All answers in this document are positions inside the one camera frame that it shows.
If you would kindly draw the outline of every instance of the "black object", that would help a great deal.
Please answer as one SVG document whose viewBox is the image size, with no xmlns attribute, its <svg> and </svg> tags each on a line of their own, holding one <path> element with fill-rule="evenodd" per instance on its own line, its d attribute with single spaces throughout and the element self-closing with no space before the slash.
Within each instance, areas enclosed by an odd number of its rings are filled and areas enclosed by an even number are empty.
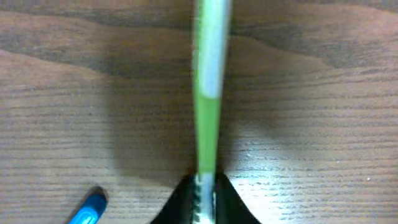
<svg viewBox="0 0 398 224">
<path fill-rule="evenodd" d="M 194 178 L 184 177 L 151 224 L 191 224 Z M 260 224 L 225 174 L 216 179 L 216 224 Z"/>
</svg>

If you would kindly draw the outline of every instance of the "blue object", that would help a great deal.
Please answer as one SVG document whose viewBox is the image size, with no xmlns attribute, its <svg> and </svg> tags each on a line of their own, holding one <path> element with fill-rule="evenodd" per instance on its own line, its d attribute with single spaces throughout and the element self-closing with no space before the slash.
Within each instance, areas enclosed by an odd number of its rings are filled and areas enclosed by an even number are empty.
<svg viewBox="0 0 398 224">
<path fill-rule="evenodd" d="M 106 208 L 104 195 L 90 195 L 69 224 L 95 224 Z"/>
</svg>

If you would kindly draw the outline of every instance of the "blue rounded tip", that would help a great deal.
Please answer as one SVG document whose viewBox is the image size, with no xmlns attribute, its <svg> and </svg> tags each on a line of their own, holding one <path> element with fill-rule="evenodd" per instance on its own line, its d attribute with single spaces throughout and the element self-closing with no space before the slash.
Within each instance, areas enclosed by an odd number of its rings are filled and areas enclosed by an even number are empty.
<svg viewBox="0 0 398 224">
<path fill-rule="evenodd" d="M 104 213 L 106 199 L 103 195 L 90 195 L 69 224 L 95 224 Z"/>
</svg>

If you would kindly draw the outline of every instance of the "green pen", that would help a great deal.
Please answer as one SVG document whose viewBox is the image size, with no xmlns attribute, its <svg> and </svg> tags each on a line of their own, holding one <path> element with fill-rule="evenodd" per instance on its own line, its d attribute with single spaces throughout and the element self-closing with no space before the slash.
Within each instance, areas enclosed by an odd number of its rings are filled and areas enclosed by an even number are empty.
<svg viewBox="0 0 398 224">
<path fill-rule="evenodd" d="M 195 222 L 214 223 L 221 94 L 231 0 L 199 0 L 195 17 L 193 97 L 197 139 Z"/>
</svg>

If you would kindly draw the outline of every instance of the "wooden surface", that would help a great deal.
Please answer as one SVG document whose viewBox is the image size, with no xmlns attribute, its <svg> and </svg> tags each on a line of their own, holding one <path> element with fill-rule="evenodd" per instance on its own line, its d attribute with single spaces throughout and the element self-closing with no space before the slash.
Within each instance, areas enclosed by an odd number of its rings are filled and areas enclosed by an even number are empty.
<svg viewBox="0 0 398 224">
<path fill-rule="evenodd" d="M 149 222 L 194 167 L 192 2 L 16 2 L 0 223 L 64 223 L 95 185 L 100 224 Z M 223 169 L 263 223 L 398 223 L 398 2 L 298 2 L 234 1 Z"/>
</svg>

